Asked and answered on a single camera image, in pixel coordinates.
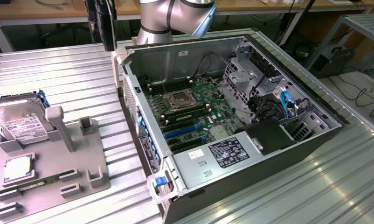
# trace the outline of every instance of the ram slot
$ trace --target ram slot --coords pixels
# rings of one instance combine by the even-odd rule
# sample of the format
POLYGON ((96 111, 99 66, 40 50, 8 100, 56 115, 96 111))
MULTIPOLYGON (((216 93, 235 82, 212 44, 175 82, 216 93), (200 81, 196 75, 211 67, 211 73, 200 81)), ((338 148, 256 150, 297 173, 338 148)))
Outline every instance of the ram slot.
POLYGON ((184 79, 176 82, 171 82, 171 83, 163 83, 163 84, 148 84, 148 90, 150 90, 150 94, 151 95, 159 95, 164 93, 164 89, 166 92, 172 92, 172 91, 178 91, 178 90, 183 90, 183 89, 188 89, 191 87, 191 80, 184 79))

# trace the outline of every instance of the green circuit board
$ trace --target green circuit board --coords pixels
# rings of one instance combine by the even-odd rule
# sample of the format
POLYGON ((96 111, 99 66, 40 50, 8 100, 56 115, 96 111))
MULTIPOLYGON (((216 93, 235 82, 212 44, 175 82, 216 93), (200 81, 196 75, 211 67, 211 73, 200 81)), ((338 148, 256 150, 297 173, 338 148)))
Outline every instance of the green circuit board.
MULTIPOLYGON (((232 108, 230 107, 228 103, 223 98, 220 98, 222 93, 218 90, 215 84, 211 81, 208 81, 207 78, 198 77, 194 80, 191 88, 186 90, 167 92, 167 95, 147 95, 151 109, 162 130, 166 130, 166 127, 168 126, 166 125, 162 115, 166 112, 176 111, 176 109, 172 107, 172 101, 170 99, 170 96, 175 96, 175 94, 184 95, 184 93, 192 95, 195 105, 202 105, 204 103, 210 104, 211 110, 204 116, 196 115, 196 113, 200 114, 199 111, 195 111, 195 114, 187 113, 191 117, 190 118, 188 116, 186 116, 186 119, 188 120, 187 122, 192 122, 192 125, 199 124, 199 128, 196 129, 196 131, 188 132, 186 134, 166 139, 170 143, 170 148, 175 153, 179 153, 182 151, 188 150, 190 148, 196 147, 198 145, 203 145, 215 141, 216 137, 212 135, 214 131, 211 132, 212 127, 216 127, 216 130, 219 127, 220 130, 223 128, 224 132, 220 133, 220 136, 230 136, 234 134, 235 130, 243 126, 243 122, 232 112, 232 108), (192 144, 191 147, 188 147, 187 143, 191 143, 191 141, 199 141, 199 143, 192 144)), ((164 131, 163 134, 166 136, 166 134, 178 130, 183 130, 184 128, 188 128, 192 125, 190 124, 188 126, 174 129, 171 131, 164 131)))

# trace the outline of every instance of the hard drive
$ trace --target hard drive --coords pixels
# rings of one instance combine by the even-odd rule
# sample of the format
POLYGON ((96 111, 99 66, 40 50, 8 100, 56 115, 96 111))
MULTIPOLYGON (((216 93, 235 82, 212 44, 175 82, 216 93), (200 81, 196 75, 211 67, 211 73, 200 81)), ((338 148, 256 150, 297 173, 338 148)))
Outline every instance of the hard drive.
POLYGON ((49 106, 43 91, 0 97, 1 141, 17 140, 25 145, 48 139, 55 126, 45 119, 49 106))

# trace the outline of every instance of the hard drive label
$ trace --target hard drive label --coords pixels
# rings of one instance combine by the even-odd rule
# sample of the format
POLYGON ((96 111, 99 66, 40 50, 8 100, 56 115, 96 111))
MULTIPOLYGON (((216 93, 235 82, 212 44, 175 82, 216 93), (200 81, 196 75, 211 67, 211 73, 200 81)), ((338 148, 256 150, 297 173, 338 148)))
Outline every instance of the hard drive label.
POLYGON ((227 168, 250 158, 236 137, 212 144, 210 150, 222 168, 227 168))
POLYGON ((47 136, 47 131, 37 117, 5 121, 1 124, 19 141, 47 136))

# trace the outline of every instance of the desk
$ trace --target desk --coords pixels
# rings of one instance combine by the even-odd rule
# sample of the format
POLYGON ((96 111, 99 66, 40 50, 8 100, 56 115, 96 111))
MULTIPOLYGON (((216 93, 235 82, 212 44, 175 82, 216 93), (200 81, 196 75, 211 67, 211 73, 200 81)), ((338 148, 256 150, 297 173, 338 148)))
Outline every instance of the desk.
MULTIPOLYGON (((118 20, 140 19, 140 3, 139 0, 119 0, 118 5, 118 20)), ((276 14, 287 13, 290 5, 284 3, 268 2, 267 4, 258 0, 216 0, 218 12, 216 15, 236 15, 236 14, 276 14)), ((290 25, 288 32, 283 39, 290 35, 290 31, 295 26, 295 22, 302 14, 305 4, 295 4, 291 12, 298 13, 290 25)), ((366 11, 369 13, 374 8, 374 1, 365 0, 366 11)), ((335 6, 326 0, 317 0, 310 12, 318 11, 346 11, 357 10, 355 5, 335 6)), ((0 49, 3 52, 12 52, 13 47, 3 33, 3 26, 32 25, 32 24, 53 24, 87 22, 87 12, 75 10, 72 5, 64 6, 63 10, 53 7, 43 6, 35 0, 12 0, 9 5, 0 5, 0 49)))

